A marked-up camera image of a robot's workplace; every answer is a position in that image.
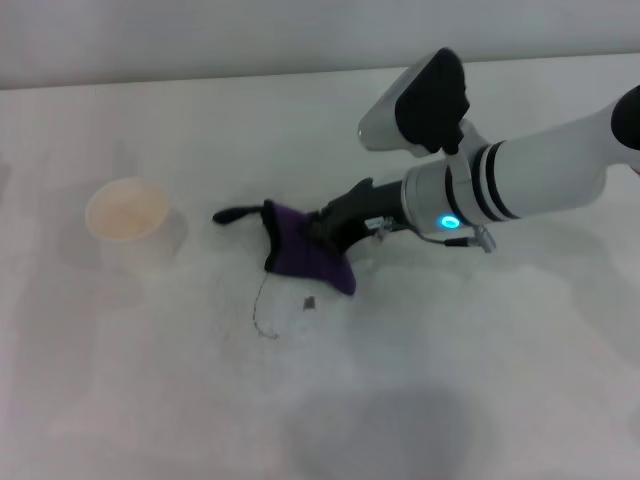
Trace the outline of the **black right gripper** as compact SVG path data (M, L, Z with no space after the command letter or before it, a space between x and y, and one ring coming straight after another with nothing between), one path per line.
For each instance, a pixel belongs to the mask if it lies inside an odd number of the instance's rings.
M366 220L391 218L395 225L406 225L401 193L401 181L375 186L372 178L366 178L313 212L307 233L318 236L319 244L331 254L342 256L375 233L377 227L367 227Z

